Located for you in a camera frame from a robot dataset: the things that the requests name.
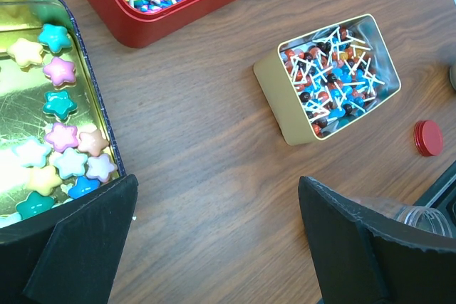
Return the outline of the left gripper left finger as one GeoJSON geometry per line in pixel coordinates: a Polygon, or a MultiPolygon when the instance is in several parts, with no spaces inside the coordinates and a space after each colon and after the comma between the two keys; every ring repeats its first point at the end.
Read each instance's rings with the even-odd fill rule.
{"type": "Polygon", "coordinates": [[[2,303],[107,303],[138,197],[130,174],[1,229],[2,303]]]}

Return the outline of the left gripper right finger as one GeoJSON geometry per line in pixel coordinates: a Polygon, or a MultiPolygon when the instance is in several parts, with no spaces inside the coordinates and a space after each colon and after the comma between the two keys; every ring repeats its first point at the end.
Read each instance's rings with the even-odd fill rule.
{"type": "Polygon", "coordinates": [[[299,205],[325,303],[454,303],[455,240],[368,209],[312,177],[299,205]]]}

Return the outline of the clear plastic jar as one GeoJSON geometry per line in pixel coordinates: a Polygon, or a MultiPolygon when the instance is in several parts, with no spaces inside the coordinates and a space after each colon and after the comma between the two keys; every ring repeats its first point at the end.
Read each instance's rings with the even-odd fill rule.
{"type": "Polygon", "coordinates": [[[413,206],[394,199],[378,197],[352,197],[352,201],[402,224],[428,233],[453,237],[450,223],[438,209],[413,206]]]}

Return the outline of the tin of star candies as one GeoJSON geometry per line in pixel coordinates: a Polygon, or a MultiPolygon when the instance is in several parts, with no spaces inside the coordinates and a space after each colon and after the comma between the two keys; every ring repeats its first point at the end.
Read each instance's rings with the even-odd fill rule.
{"type": "Polygon", "coordinates": [[[124,173],[70,9],[63,0],[1,0],[1,226],[124,173]]]}

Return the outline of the red jar lid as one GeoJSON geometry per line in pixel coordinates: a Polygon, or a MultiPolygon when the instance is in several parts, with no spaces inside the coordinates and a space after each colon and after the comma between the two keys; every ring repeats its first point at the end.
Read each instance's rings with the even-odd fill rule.
{"type": "Polygon", "coordinates": [[[420,120],[414,127],[414,142],[418,152],[424,157],[436,157],[443,149],[440,126],[433,120],[420,120]]]}

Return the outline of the gold tin of lollipops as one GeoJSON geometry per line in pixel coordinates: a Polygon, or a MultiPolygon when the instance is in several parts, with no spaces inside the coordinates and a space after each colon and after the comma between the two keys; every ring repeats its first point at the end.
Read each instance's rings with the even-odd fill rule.
{"type": "Polygon", "coordinates": [[[253,71],[291,146],[327,140],[401,89],[371,14],[281,42],[253,71]]]}

